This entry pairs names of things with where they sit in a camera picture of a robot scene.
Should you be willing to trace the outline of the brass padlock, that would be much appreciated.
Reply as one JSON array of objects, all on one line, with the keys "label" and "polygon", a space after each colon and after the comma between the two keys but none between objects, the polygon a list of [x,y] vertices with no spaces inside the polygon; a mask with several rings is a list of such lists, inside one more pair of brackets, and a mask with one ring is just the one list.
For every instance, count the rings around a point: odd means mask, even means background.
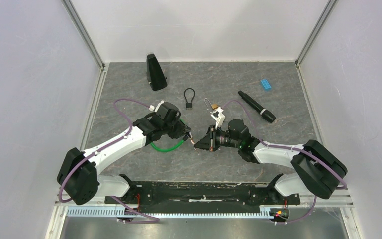
[{"label": "brass padlock", "polygon": [[208,109],[212,109],[213,111],[219,108],[219,105],[217,103],[212,103],[208,98],[204,99],[204,103]]}]

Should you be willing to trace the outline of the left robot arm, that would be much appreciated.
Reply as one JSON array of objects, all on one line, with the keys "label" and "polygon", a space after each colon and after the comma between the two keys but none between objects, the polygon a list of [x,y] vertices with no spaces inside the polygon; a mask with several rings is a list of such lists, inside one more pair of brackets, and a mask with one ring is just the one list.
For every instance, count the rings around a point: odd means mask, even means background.
[{"label": "left robot arm", "polygon": [[102,172],[164,135],[171,139],[191,137],[191,128],[180,119],[181,112],[175,105],[160,101],[148,109],[146,116],[135,121],[128,119],[128,128],[108,141],[85,150],[74,147],[66,153],[57,175],[60,202],[83,205],[95,196],[115,196],[124,203],[135,200],[136,190],[127,176],[104,176]]}]

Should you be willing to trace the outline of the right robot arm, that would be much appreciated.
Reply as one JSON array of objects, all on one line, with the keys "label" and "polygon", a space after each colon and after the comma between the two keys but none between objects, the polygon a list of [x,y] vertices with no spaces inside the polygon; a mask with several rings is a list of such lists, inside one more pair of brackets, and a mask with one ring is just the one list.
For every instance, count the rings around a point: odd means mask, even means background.
[{"label": "right robot arm", "polygon": [[298,145],[272,144],[252,136],[243,120],[234,119],[226,131],[211,125],[194,146],[210,152],[220,147],[236,148],[246,162],[294,169],[293,174],[280,176],[268,188],[267,195],[273,203],[299,193],[329,199],[335,190],[345,188],[343,179],[348,173],[347,167],[317,140]]}]

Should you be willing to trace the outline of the green cable lock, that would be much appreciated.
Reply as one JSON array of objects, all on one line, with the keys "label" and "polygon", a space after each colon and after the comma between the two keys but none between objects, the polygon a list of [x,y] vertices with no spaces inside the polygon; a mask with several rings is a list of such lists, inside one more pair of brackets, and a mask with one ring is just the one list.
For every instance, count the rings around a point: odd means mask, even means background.
[{"label": "green cable lock", "polygon": [[172,152],[174,150],[177,150],[179,147],[181,147],[185,141],[191,141],[193,143],[193,136],[192,136],[192,133],[191,132],[188,132],[185,134],[185,136],[182,138],[181,141],[179,141],[175,146],[173,147],[170,147],[170,148],[159,148],[158,146],[156,146],[154,143],[150,143],[150,146],[156,150],[157,152],[160,152],[160,153],[168,153],[168,152]]}]

